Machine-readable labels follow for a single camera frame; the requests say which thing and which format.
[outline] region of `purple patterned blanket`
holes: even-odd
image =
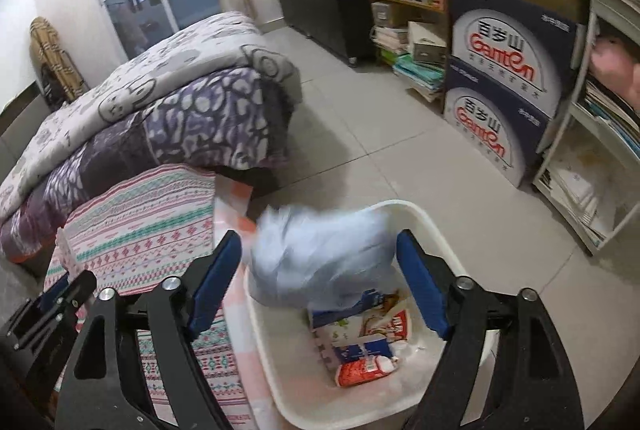
[[[292,112],[285,90],[251,67],[194,80],[101,130],[55,168],[2,225],[0,250],[13,262],[27,260],[77,207],[162,164],[280,165]]]

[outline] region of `striped tablecloth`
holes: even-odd
[[[142,293],[166,276],[181,275],[195,258],[210,254],[228,229],[238,231],[243,245],[245,241],[250,243],[255,226],[244,217],[250,194],[250,187],[212,172],[165,165],[89,201],[71,215],[64,231],[76,255],[76,267],[95,274],[97,291],[113,287],[121,295]],[[45,289],[65,273],[60,260],[61,252],[56,248]],[[242,294],[238,290],[242,271],[234,279],[235,290],[229,291],[235,297],[231,302],[234,305]],[[143,370],[158,417],[175,423],[151,336],[141,331],[139,341]],[[223,309],[218,311],[210,330],[193,343],[193,349],[232,425],[257,430]],[[262,371],[257,375],[257,381],[263,383]]]

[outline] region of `tiled floor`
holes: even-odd
[[[284,187],[252,211],[355,209],[396,197],[418,204],[482,286],[542,292],[590,424],[640,354],[638,238],[587,257],[551,207],[513,188],[391,72],[351,69],[292,29],[267,36],[299,66],[304,103],[290,128],[290,165],[279,174]]]

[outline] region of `white trash bin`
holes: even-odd
[[[446,260],[455,275],[465,269],[431,218],[406,201],[385,201],[367,209],[389,213],[393,230],[410,229],[426,253]],[[258,353],[280,413],[302,430],[345,430],[382,419],[420,402],[444,348],[444,342],[424,324],[410,301],[414,352],[390,376],[340,388],[327,371],[309,330],[306,311],[275,309],[255,302],[244,288]],[[488,333],[481,363],[491,353],[497,333]]]

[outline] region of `bed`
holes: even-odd
[[[46,118],[0,186],[0,252],[29,259],[73,210],[159,165],[284,164],[300,101],[297,68],[241,13],[178,32]]]

